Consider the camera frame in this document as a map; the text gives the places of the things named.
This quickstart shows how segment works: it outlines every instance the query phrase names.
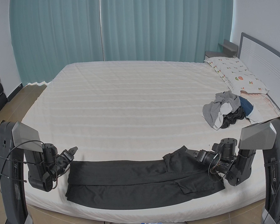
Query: crumpled black cloth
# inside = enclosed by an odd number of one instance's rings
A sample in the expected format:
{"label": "crumpled black cloth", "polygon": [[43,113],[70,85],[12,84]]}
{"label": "crumpled black cloth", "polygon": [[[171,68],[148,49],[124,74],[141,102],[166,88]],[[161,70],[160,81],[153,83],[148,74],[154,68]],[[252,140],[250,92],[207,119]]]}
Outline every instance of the crumpled black cloth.
{"label": "crumpled black cloth", "polygon": [[234,125],[237,119],[243,119],[246,117],[245,110],[242,106],[238,107],[238,109],[232,113],[230,112],[227,115],[223,115],[223,123],[221,125],[221,129],[226,129],[229,125]]}
{"label": "crumpled black cloth", "polygon": [[68,201],[99,209],[131,210],[170,206],[223,190],[208,167],[183,146],[156,161],[72,161]]}

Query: teal curtain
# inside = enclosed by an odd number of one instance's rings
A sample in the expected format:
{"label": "teal curtain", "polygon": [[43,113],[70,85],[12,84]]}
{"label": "teal curtain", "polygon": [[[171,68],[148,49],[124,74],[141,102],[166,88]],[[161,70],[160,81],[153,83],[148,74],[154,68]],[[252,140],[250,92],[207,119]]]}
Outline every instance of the teal curtain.
{"label": "teal curtain", "polygon": [[101,0],[105,60],[202,62],[229,40],[233,0]]}
{"label": "teal curtain", "polygon": [[12,46],[23,85],[67,64],[103,61],[99,0],[10,0]]}
{"label": "teal curtain", "polygon": [[233,0],[10,0],[9,15],[25,85],[74,62],[202,62],[230,39],[232,12]]}

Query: gray garment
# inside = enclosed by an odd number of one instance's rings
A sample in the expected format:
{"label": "gray garment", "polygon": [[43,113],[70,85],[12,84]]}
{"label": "gray garment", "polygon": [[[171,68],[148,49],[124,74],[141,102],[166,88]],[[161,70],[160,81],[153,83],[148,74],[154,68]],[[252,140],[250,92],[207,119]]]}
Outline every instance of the gray garment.
{"label": "gray garment", "polygon": [[232,113],[234,113],[238,107],[241,106],[241,100],[238,95],[232,94],[231,91],[224,93],[217,93],[216,99],[209,104],[206,104],[202,108],[203,116],[206,122],[213,127],[219,115],[220,107],[224,103],[230,103],[232,107]]}

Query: gray wall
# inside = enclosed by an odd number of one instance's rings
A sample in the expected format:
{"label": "gray wall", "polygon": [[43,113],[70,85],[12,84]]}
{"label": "gray wall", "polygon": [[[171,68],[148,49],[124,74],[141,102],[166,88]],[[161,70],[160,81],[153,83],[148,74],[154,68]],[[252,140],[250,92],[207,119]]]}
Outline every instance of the gray wall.
{"label": "gray wall", "polygon": [[280,52],[280,0],[234,0],[231,42],[242,32]]}
{"label": "gray wall", "polygon": [[21,84],[11,45],[9,0],[0,0],[0,79],[6,96]]}

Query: white bed sheet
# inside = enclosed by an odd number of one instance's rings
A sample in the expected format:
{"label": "white bed sheet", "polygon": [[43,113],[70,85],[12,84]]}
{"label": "white bed sheet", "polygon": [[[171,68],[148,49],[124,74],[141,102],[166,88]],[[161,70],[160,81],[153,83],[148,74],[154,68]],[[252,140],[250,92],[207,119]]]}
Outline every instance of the white bed sheet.
{"label": "white bed sheet", "polygon": [[[77,146],[75,160],[158,160],[185,145],[209,150],[250,125],[238,120],[214,130],[202,117],[204,104],[228,87],[205,63],[120,61],[67,65],[30,108],[23,123],[58,151]],[[280,116],[266,95],[247,95],[264,120]],[[27,180],[27,166],[24,177]],[[66,200],[67,177],[49,193],[25,184],[26,202],[44,209],[100,221],[183,222],[220,215],[265,198],[265,173],[257,151],[250,178],[213,195],[152,209],[103,210]]]}

